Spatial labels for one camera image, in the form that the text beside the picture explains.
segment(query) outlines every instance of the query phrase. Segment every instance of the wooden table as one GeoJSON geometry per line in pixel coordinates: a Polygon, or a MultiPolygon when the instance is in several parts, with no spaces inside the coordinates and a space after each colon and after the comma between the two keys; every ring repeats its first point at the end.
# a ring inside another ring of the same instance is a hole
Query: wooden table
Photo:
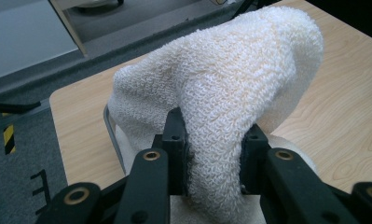
{"type": "MultiPolygon", "coordinates": [[[[326,183],[350,191],[372,180],[372,38],[301,0],[276,5],[300,8],[324,35],[324,62],[294,113],[274,132],[302,148],[326,183]]],[[[123,173],[103,121],[118,68],[55,91],[52,115],[69,184],[105,188],[123,173]]]]}

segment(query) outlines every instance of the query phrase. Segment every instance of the wood grain surface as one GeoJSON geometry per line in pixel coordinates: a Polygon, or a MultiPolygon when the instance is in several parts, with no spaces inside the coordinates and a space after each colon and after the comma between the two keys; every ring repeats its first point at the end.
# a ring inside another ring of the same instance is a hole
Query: wood grain surface
{"type": "MultiPolygon", "coordinates": [[[[350,191],[372,181],[372,38],[300,0],[276,4],[310,14],[324,35],[324,62],[294,113],[274,132],[315,161],[328,184],[350,191]]],[[[51,110],[69,184],[101,188],[123,173],[103,121],[119,67],[55,91],[51,110]]]]}

